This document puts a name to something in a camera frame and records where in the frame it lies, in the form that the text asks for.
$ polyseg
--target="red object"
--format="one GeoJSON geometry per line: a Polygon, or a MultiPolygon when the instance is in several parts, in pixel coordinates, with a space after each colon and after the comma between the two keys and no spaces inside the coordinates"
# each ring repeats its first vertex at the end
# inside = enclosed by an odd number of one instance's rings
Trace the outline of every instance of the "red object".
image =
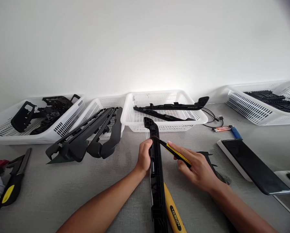
{"type": "Polygon", "coordinates": [[[3,167],[4,165],[8,163],[9,163],[9,160],[0,160],[0,167],[3,167]]]}

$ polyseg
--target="black and yellow knife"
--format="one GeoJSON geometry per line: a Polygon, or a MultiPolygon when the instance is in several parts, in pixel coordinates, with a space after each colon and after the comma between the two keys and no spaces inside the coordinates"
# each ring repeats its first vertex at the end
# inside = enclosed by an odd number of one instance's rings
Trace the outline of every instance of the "black and yellow knife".
{"type": "Polygon", "coordinates": [[[162,146],[165,147],[166,150],[168,150],[175,158],[182,160],[185,162],[185,164],[187,165],[187,167],[191,168],[191,162],[186,159],[181,153],[177,152],[176,150],[174,150],[173,148],[170,147],[169,144],[167,144],[166,142],[162,141],[160,138],[156,137],[156,136],[152,136],[152,139],[158,141],[162,146]]]}
{"type": "Polygon", "coordinates": [[[187,233],[185,226],[179,216],[178,210],[175,206],[173,198],[168,190],[166,184],[164,183],[164,195],[166,204],[166,213],[168,220],[170,221],[172,230],[174,233],[187,233]]]}
{"type": "Polygon", "coordinates": [[[25,155],[22,155],[9,163],[7,168],[13,167],[13,169],[10,173],[11,177],[5,187],[3,195],[0,198],[0,208],[2,206],[7,206],[14,203],[19,196],[22,179],[24,177],[24,171],[31,152],[32,148],[29,148],[25,155]]]}

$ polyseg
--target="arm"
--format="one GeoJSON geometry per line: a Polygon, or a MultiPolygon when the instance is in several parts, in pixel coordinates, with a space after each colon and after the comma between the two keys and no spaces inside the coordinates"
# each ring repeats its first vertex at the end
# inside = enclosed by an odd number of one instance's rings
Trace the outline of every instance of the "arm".
{"type": "Polygon", "coordinates": [[[105,232],[134,189],[142,181],[150,167],[149,148],[152,140],[147,139],[139,146],[135,168],[122,180],[93,197],[80,207],[57,231],[105,232]]]}
{"type": "Polygon", "coordinates": [[[227,184],[216,177],[202,154],[177,146],[172,142],[168,142],[168,144],[192,163],[189,169],[183,161],[178,160],[178,169],[195,186],[211,195],[239,232],[276,232],[246,205],[227,184]]]}

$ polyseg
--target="white wall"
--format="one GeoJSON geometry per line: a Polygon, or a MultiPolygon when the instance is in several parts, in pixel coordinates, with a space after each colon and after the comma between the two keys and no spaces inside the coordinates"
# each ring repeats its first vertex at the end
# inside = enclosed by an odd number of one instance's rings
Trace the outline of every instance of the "white wall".
{"type": "Polygon", "coordinates": [[[0,110],[26,97],[290,79],[283,0],[0,0],[0,110]]]}

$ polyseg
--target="hand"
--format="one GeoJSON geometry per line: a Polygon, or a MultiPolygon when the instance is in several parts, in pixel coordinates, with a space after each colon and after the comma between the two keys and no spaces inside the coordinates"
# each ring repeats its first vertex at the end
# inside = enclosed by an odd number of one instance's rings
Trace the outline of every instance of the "hand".
{"type": "Polygon", "coordinates": [[[168,141],[168,144],[190,160],[192,164],[190,169],[182,160],[177,161],[178,169],[199,189],[211,193],[223,184],[214,174],[204,155],[178,146],[170,141],[168,141]]]}
{"type": "Polygon", "coordinates": [[[147,139],[139,144],[138,160],[135,169],[144,172],[145,174],[150,168],[149,148],[151,145],[151,139],[147,139]]]}

